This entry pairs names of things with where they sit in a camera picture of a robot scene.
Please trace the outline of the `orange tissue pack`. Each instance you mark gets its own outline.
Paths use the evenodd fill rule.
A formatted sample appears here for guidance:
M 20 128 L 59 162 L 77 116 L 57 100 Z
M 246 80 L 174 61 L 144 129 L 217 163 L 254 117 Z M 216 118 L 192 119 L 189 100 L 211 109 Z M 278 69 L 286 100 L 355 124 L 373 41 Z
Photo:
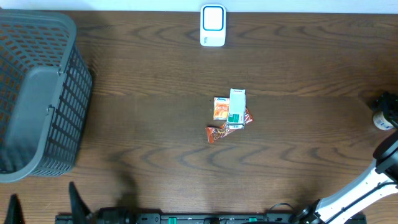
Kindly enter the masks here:
M 213 119 L 226 121 L 229 111 L 229 98 L 214 97 Z

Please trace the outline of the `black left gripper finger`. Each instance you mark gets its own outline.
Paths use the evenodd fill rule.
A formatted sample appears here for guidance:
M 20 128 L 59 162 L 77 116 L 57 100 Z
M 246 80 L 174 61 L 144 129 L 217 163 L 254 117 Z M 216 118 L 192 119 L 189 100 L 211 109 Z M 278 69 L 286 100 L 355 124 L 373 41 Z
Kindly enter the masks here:
M 16 194 L 10 197 L 4 224 L 25 224 L 22 207 Z
M 70 195 L 70 206 L 72 212 L 72 220 L 74 224 L 90 224 L 92 212 L 87 207 L 86 203 L 81 199 L 80 194 L 73 182 L 69 183 L 68 187 Z

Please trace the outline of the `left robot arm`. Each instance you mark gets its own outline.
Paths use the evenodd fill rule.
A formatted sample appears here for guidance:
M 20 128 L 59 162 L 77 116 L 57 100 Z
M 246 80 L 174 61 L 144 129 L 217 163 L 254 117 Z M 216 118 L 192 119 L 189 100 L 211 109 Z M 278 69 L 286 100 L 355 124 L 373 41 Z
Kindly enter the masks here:
M 101 208 L 91 212 L 81 199 L 75 184 L 69 183 L 70 215 L 58 215 L 55 224 L 133 224 L 136 218 L 129 209 L 124 207 Z M 17 195 L 11 195 L 4 224 L 24 224 L 24 216 Z

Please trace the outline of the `green lid seasoning jar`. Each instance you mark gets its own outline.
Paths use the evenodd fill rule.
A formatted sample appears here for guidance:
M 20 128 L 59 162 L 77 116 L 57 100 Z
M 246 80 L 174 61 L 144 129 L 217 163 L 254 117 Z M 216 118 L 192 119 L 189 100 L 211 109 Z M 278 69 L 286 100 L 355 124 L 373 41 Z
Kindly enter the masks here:
M 373 123 L 378 129 L 383 131 L 395 128 L 390 117 L 385 115 L 382 111 L 377 111 L 373 114 Z

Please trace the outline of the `red chocolate bar wrapper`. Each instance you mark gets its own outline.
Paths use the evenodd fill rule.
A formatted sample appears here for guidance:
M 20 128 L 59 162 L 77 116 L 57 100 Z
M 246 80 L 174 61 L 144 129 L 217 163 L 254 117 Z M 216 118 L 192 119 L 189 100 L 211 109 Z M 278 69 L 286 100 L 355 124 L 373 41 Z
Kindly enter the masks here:
M 252 117 L 252 114 L 248 109 L 246 109 L 246 114 L 244 117 L 244 122 L 245 124 L 253 122 L 254 119 Z M 237 129 L 229 129 L 226 127 L 226 123 L 223 124 L 220 127 L 206 127 L 206 136 L 208 139 L 209 144 L 213 144 L 215 141 L 226 137 L 227 135 L 233 133 L 234 131 L 237 131 Z

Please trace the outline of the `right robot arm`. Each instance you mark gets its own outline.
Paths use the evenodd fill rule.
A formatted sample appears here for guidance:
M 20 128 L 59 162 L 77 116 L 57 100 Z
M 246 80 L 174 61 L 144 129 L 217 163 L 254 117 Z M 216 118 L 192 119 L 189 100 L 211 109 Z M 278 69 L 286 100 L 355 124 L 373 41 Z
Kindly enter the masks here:
M 359 177 L 304 208 L 291 223 L 346 223 L 372 203 L 397 193 L 397 92 L 385 91 L 370 108 L 375 127 L 392 130 L 392 134 L 378 145 L 371 164 Z

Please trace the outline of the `white green carton box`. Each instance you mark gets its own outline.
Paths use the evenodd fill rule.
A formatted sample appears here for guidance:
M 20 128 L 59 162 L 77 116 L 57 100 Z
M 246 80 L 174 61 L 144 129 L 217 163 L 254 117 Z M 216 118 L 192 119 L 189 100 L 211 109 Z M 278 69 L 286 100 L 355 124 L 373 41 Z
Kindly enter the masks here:
M 243 129 L 246 114 L 246 90 L 230 89 L 229 110 L 226 120 L 228 129 Z

